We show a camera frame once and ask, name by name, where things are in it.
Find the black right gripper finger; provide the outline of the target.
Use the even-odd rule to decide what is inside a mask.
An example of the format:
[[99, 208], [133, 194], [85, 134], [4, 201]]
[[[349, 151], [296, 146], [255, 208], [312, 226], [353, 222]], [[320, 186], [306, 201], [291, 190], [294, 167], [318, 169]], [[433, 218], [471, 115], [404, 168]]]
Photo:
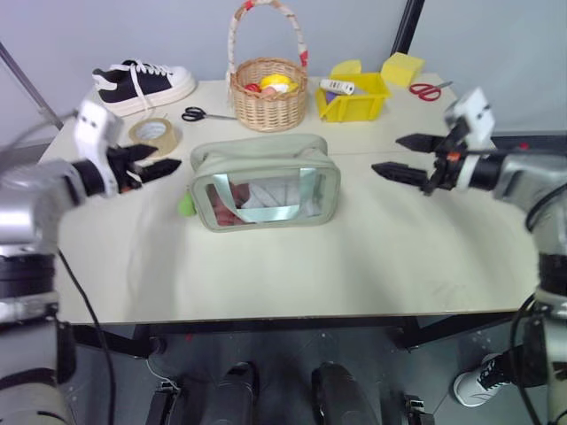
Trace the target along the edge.
[[435, 135], [412, 134], [402, 136], [395, 142], [410, 151], [431, 153], [434, 152], [440, 144], [440, 137]]
[[373, 164], [371, 169], [388, 181], [399, 182], [406, 185], [422, 188], [429, 180], [428, 174], [423, 169], [410, 167], [398, 162], [382, 162]]

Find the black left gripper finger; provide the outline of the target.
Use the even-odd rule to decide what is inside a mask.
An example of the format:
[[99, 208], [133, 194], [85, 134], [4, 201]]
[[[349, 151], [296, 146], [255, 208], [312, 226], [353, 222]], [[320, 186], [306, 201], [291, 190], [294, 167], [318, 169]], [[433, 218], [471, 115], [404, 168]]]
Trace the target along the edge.
[[143, 143], [137, 143], [127, 147], [128, 162], [137, 162], [149, 158], [158, 149]]
[[164, 158], [139, 169], [139, 178], [142, 183], [152, 182], [166, 177], [176, 171], [182, 161], [179, 159]]

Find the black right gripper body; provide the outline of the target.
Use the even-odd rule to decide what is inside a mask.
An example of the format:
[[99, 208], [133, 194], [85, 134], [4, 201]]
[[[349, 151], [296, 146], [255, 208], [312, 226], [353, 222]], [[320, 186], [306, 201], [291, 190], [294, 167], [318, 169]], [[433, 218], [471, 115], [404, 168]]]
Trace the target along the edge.
[[431, 142], [431, 151], [435, 154], [434, 170], [421, 187], [426, 196], [436, 189], [451, 190], [455, 184], [462, 162], [466, 143], [466, 122], [456, 121], [446, 137], [436, 136]]

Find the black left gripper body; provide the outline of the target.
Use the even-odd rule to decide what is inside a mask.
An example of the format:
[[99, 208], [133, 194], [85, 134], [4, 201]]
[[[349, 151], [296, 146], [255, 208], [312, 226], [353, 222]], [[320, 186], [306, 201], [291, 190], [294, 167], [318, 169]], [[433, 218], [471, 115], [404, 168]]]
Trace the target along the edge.
[[142, 187], [142, 183], [130, 175], [134, 163], [142, 158], [140, 146], [109, 147], [106, 157], [116, 179], [119, 193]]

